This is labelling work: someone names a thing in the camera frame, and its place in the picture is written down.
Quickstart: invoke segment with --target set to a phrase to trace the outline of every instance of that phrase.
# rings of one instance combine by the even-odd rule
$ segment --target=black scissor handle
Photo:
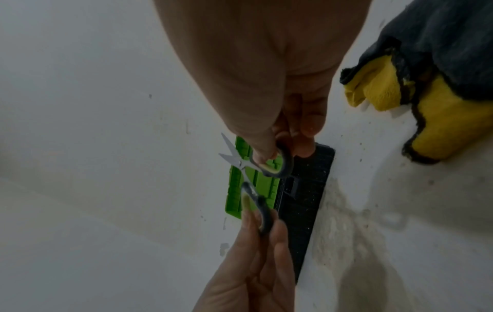
[[[284,179],[289,177],[293,172],[293,155],[291,155],[290,149],[279,141],[276,142],[276,147],[282,157],[282,167],[279,170],[272,168],[266,163],[256,163],[253,160],[253,153],[250,154],[250,162],[259,167],[262,170],[262,174],[264,176]]]
[[[248,182],[243,182],[241,184],[241,208],[250,209],[250,198],[253,200],[257,206],[260,216],[262,217],[262,222],[258,227],[260,235],[268,234],[274,224],[272,220],[271,211],[269,206],[267,206],[266,198],[262,195],[258,195],[257,192],[252,188],[252,185]]]

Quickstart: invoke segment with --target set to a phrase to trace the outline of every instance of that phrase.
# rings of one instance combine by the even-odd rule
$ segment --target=scissors
[[[275,169],[268,164],[258,164],[253,159],[253,153],[250,154],[250,159],[245,160],[241,158],[240,154],[236,150],[231,141],[226,138],[224,133],[221,133],[222,138],[226,142],[227,147],[230,149],[231,155],[219,154],[224,160],[229,162],[232,166],[238,168],[243,174],[243,183],[241,184],[241,208],[250,209],[250,198],[257,206],[262,218],[259,226],[260,235],[269,233],[274,221],[272,220],[269,206],[267,206],[266,198],[263,195],[259,195],[255,190],[254,185],[248,179],[246,168],[250,167],[258,172],[261,172],[264,176],[275,178],[286,178],[293,172],[293,156],[287,146],[281,142],[276,142],[277,150],[282,157],[282,166],[280,169]]]

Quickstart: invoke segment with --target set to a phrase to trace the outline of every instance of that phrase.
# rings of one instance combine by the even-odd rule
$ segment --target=white surface
[[[408,2],[375,0],[342,67]],[[0,183],[2,310],[190,310],[239,221],[225,127],[151,2],[3,0],[0,42],[0,176],[22,185]],[[400,155],[414,124],[334,79],[299,311],[493,309],[493,139],[423,167]]]

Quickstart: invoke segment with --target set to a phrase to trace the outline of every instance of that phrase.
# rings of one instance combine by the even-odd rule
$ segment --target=hand
[[[169,40],[228,128],[264,162],[315,151],[332,77],[371,0],[155,0]]]
[[[288,230],[272,211],[274,226],[260,238],[250,210],[223,263],[205,287],[193,312],[293,312],[294,270]]]

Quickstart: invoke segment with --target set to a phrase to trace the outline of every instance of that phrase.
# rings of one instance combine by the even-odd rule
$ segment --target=microfiber towel
[[[351,106],[412,104],[411,160],[454,155],[493,130],[493,1],[414,0],[340,82]]]

